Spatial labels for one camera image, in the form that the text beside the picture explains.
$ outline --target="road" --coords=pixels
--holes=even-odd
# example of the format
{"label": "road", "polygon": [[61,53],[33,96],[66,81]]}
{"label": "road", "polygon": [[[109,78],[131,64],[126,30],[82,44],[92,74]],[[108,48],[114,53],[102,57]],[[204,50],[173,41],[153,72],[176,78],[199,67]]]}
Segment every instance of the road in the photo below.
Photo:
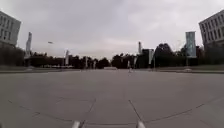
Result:
{"label": "road", "polygon": [[0,74],[4,128],[223,128],[224,75],[133,71]]}

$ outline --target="pole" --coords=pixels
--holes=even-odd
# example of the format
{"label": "pole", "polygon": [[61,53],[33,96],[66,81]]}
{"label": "pole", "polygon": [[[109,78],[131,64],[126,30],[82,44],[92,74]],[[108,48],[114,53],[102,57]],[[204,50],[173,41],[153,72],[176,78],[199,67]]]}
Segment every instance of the pole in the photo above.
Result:
{"label": "pole", "polygon": [[188,57],[186,56],[186,67],[188,68]]}

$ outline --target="pavement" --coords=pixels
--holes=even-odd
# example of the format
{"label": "pavement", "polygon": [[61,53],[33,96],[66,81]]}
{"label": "pavement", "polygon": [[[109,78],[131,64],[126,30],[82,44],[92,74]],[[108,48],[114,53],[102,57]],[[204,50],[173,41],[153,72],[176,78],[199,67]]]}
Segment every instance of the pavement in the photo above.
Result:
{"label": "pavement", "polygon": [[157,72],[224,74],[224,70],[156,70]]}
{"label": "pavement", "polygon": [[128,70],[0,74],[3,128],[223,128],[224,76]]}

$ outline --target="window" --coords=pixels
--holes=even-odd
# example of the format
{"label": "window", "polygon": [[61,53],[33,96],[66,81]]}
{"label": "window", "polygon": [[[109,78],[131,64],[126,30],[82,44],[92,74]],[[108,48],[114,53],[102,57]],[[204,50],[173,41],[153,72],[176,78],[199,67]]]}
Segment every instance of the window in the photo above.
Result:
{"label": "window", "polygon": [[221,32],[220,32],[220,29],[218,29],[218,36],[219,36],[219,38],[221,38]]}
{"label": "window", "polygon": [[215,19],[215,25],[218,26],[218,21],[217,21],[217,19]]}
{"label": "window", "polygon": [[10,40],[11,39],[11,32],[9,32],[9,36],[8,36],[8,40]]}
{"label": "window", "polygon": [[212,22],[212,27],[215,27],[214,20],[211,20],[211,22]]}
{"label": "window", "polygon": [[203,32],[205,32],[204,24],[201,24],[201,28],[202,28]]}
{"label": "window", "polygon": [[1,33],[0,33],[0,38],[3,37],[4,33],[3,33],[3,29],[1,29]]}
{"label": "window", "polygon": [[215,39],[217,39],[217,33],[216,30],[214,30]]}
{"label": "window", "polygon": [[208,33],[208,40],[210,41],[211,40],[211,38],[210,38],[210,34]]}
{"label": "window", "polygon": [[5,27],[5,24],[6,24],[6,18],[4,17],[4,20],[3,20],[3,27]]}
{"label": "window", "polygon": [[210,24],[210,22],[208,22],[208,28],[211,29],[211,24]]}
{"label": "window", "polygon": [[4,40],[6,39],[6,37],[7,37],[7,31],[5,31]]}
{"label": "window", "polygon": [[210,32],[211,40],[214,40],[212,32]]}
{"label": "window", "polygon": [[223,14],[221,15],[221,17],[222,17],[222,22],[224,23],[224,16],[223,16]]}
{"label": "window", "polygon": [[208,30],[208,23],[205,23],[205,26],[206,26],[206,30]]}
{"label": "window", "polygon": [[204,41],[207,42],[206,34],[204,34]]}
{"label": "window", "polygon": [[11,22],[11,26],[10,27],[11,27],[10,29],[12,30],[12,28],[13,28],[13,21]]}
{"label": "window", "polygon": [[9,28],[9,20],[7,20],[7,26],[6,26],[6,28]]}
{"label": "window", "polygon": [[222,24],[220,16],[218,16],[219,24]]}
{"label": "window", "polygon": [[0,26],[2,25],[2,16],[0,16]]}
{"label": "window", "polygon": [[224,37],[224,27],[222,27],[222,36]]}

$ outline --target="overcast sky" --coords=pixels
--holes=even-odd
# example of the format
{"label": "overcast sky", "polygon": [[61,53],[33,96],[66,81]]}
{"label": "overcast sky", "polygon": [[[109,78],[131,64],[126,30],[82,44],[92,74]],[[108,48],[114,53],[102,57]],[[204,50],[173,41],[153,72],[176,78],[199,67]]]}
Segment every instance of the overcast sky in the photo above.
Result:
{"label": "overcast sky", "polygon": [[223,0],[0,0],[0,9],[22,21],[18,46],[25,48],[33,33],[32,50],[63,56],[109,57],[137,53],[159,43],[173,50],[184,45],[185,32],[196,31],[198,23],[221,11]]}

